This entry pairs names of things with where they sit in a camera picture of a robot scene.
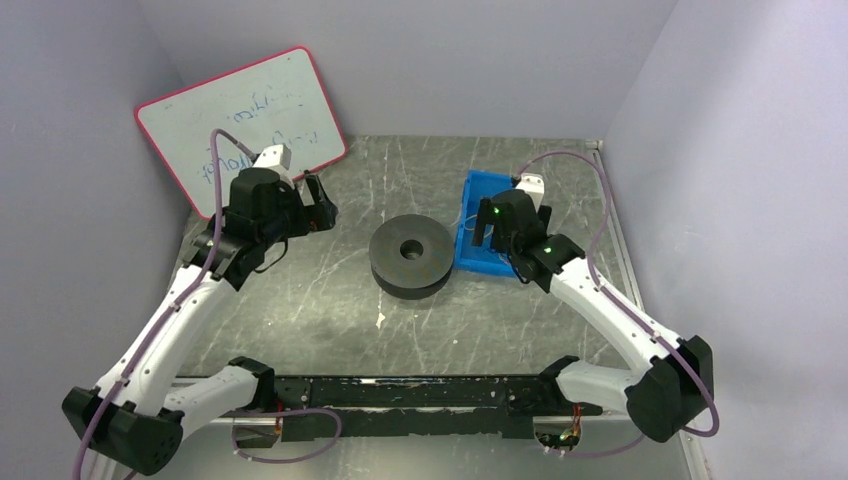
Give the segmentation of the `dark grey perforated spool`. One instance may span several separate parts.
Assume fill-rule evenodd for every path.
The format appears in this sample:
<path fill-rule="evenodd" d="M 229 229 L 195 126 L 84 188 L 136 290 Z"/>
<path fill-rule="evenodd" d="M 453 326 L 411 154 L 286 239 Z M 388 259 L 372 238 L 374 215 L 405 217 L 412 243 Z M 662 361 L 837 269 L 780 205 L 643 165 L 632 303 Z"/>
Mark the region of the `dark grey perforated spool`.
<path fill-rule="evenodd" d="M 381 224 L 369 241 L 373 278 L 387 294 L 402 300 L 435 295 L 453 270 L 454 242 L 431 217 L 404 214 Z"/>

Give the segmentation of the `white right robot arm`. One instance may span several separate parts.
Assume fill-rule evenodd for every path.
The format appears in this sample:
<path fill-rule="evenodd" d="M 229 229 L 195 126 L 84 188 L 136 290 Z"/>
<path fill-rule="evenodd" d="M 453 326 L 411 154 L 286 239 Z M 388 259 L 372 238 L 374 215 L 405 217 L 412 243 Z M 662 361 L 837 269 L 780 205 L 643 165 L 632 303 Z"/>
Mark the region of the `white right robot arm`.
<path fill-rule="evenodd" d="M 625 368 L 568 359 L 552 371 L 553 383 L 571 403 L 625 413 L 641 434 L 666 442 L 692 433 L 698 415 L 714 418 L 705 436 L 716 434 L 713 351 L 701 337 L 684 339 L 664 327 L 607 281 L 590 256 L 563 234 L 548 231 L 550 209 L 530 194 L 510 189 L 481 199 L 472 237 L 506 256 L 519 280 L 534 283 L 589 322 L 625 361 Z"/>

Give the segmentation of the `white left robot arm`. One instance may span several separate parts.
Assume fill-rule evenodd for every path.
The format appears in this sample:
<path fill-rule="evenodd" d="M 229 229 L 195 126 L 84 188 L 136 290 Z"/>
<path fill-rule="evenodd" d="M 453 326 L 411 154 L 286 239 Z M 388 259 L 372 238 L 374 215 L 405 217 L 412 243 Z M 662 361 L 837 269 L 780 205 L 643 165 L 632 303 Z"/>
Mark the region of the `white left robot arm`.
<path fill-rule="evenodd" d="M 229 203 L 194 240 L 169 292 L 121 359 L 96 383 L 74 387 L 62 411 L 81 440 L 74 478 L 87 451 L 154 475 L 182 441 L 212 420 L 236 410 L 278 412 L 282 403 L 271 367 L 247 357 L 216 375 L 171 388 L 219 303 L 258 272 L 271 246 L 334 227 L 337 207 L 319 177 L 303 175 L 312 202 L 269 168 L 251 167 L 230 183 Z"/>

